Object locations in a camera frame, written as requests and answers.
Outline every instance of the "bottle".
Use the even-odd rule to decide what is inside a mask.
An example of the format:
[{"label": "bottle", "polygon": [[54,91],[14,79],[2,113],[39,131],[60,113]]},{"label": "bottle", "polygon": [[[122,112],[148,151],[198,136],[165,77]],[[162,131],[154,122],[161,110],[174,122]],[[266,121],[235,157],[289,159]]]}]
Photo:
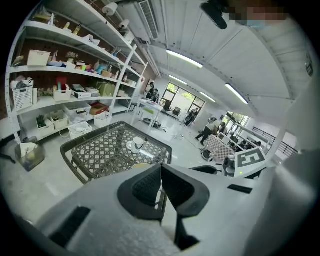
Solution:
[{"label": "bottle", "polygon": [[97,69],[99,68],[99,66],[100,66],[100,62],[99,62],[99,60],[98,60],[97,63],[94,64],[93,70],[94,70],[94,71],[97,71]]},{"label": "bottle", "polygon": [[119,70],[115,73],[114,79],[117,80],[117,79],[118,79],[118,76],[119,76]]},{"label": "bottle", "polygon": [[70,26],[70,22],[67,22],[66,24],[65,24],[65,26],[64,26],[64,30],[66,30],[66,29],[68,29],[69,28],[69,26]]},{"label": "bottle", "polygon": [[80,23],[79,26],[77,26],[77,27],[75,28],[75,30],[74,30],[74,32],[73,32],[75,35],[78,35],[78,33],[79,33],[80,29],[81,29],[81,25],[82,25],[82,23]]}]

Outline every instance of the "white box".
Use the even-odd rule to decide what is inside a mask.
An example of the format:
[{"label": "white box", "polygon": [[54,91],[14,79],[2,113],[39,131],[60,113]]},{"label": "white box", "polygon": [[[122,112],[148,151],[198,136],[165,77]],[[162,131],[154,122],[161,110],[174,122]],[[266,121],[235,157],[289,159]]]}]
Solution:
[{"label": "white box", "polygon": [[53,90],[53,99],[56,102],[68,101],[71,98],[71,90],[66,84],[67,90]]},{"label": "white box", "polygon": [[46,66],[51,52],[42,50],[30,50],[27,66]]},{"label": "white box", "polygon": [[64,112],[70,117],[85,118],[90,113],[91,106],[83,101],[63,104]]},{"label": "white box", "polygon": [[71,90],[71,94],[77,99],[91,98],[90,92],[76,92],[74,90]]},{"label": "white box", "polygon": [[48,119],[51,122],[51,124],[42,128],[39,128],[37,119],[35,119],[36,127],[38,128],[38,133],[42,138],[55,132],[54,123],[48,117],[49,117],[48,115],[45,115],[44,119]]},{"label": "white box", "polygon": [[94,125],[98,128],[102,128],[105,126],[110,125],[111,123],[111,116],[108,116],[106,112],[103,112],[101,114],[97,114],[93,117]]},{"label": "white box", "polygon": [[23,110],[32,106],[33,86],[12,90],[15,110]]},{"label": "white box", "polygon": [[90,132],[92,132],[92,127],[87,123],[87,122],[80,122],[80,123],[75,123],[73,125],[70,125],[68,127],[69,129],[69,134],[70,134],[70,138],[71,140],[74,140],[82,135],[88,134]]},{"label": "white box", "polygon": [[[54,119],[53,119],[54,115],[57,115],[59,117],[58,121],[54,121]],[[63,127],[68,126],[68,116],[66,115],[66,113],[63,110],[51,112],[50,113],[50,120],[53,122],[55,130],[59,130]]]}]

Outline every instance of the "wastebasket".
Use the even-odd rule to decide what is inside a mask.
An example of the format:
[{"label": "wastebasket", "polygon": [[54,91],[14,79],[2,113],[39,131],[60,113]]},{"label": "wastebasket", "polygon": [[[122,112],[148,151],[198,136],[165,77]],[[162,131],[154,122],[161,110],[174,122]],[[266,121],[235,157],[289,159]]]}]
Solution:
[{"label": "wastebasket", "polygon": [[39,145],[37,137],[33,136],[25,141],[25,143],[34,143],[38,147],[35,148],[32,152],[26,154],[24,157],[21,157],[21,147],[17,145],[15,147],[15,157],[23,168],[30,172],[33,168],[38,166],[43,160],[45,160],[45,149]]}]

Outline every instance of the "desk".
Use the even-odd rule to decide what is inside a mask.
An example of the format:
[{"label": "desk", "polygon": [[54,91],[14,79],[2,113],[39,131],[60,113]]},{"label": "desk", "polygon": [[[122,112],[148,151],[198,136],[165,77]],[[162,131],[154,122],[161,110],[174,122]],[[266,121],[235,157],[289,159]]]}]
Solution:
[{"label": "desk", "polygon": [[162,106],[159,106],[158,104],[155,104],[155,105],[151,105],[147,102],[151,102],[149,100],[146,100],[146,99],[140,99],[138,100],[137,102],[137,106],[135,108],[135,111],[134,111],[134,115],[133,115],[133,118],[132,118],[132,121],[131,121],[131,125],[133,126],[134,124],[134,121],[135,119],[137,118],[137,112],[139,111],[139,107],[140,105],[144,105],[146,108],[148,109],[151,109],[153,110],[155,113],[152,115],[152,119],[151,119],[151,122],[149,124],[149,128],[148,128],[148,132],[151,130],[151,127],[153,126],[154,122],[157,120],[158,116],[159,116],[159,113],[161,112],[161,110],[163,109]]}]

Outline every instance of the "office chair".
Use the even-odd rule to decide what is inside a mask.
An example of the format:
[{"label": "office chair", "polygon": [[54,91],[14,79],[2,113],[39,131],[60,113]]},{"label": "office chair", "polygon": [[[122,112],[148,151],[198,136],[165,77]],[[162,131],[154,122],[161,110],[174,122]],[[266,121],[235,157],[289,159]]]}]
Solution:
[{"label": "office chair", "polygon": [[178,107],[176,106],[175,109],[174,109],[174,111],[173,111],[173,114],[176,115],[176,116],[179,116],[180,111],[181,111],[181,108],[178,108]]}]

